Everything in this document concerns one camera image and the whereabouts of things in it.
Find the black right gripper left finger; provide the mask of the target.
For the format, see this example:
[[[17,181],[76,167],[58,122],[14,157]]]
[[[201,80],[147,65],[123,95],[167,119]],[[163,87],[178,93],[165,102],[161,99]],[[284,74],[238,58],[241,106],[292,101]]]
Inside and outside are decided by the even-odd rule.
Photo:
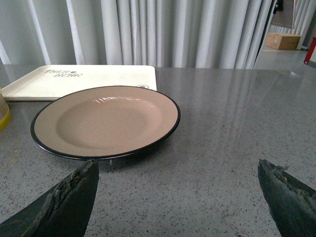
[[[30,205],[0,225],[2,237],[82,237],[93,209],[99,180],[89,160]]]

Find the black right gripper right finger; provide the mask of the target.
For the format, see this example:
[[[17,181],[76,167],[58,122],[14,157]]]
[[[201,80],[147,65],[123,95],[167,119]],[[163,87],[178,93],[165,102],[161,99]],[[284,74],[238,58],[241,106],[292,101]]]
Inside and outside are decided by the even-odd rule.
[[[265,159],[259,160],[258,179],[281,236],[314,237],[316,191]]]

